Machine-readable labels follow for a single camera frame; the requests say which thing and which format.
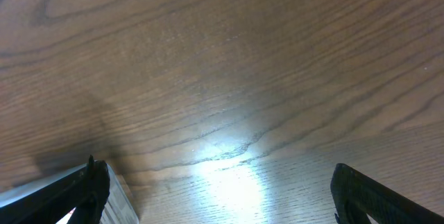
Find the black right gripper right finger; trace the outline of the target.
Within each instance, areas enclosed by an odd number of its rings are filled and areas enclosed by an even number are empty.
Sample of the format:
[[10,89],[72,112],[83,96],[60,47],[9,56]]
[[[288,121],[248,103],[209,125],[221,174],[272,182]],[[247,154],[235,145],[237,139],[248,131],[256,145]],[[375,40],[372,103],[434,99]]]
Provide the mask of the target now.
[[347,164],[335,167],[330,190],[338,224],[443,224],[443,217],[385,187]]

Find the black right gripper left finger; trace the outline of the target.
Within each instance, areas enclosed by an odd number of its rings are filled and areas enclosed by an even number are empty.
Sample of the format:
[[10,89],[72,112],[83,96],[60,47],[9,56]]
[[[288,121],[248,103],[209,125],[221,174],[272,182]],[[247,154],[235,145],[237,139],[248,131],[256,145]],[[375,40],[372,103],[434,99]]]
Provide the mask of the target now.
[[103,160],[90,156],[83,167],[52,182],[23,185],[1,196],[2,223],[99,223],[110,195],[110,174]]

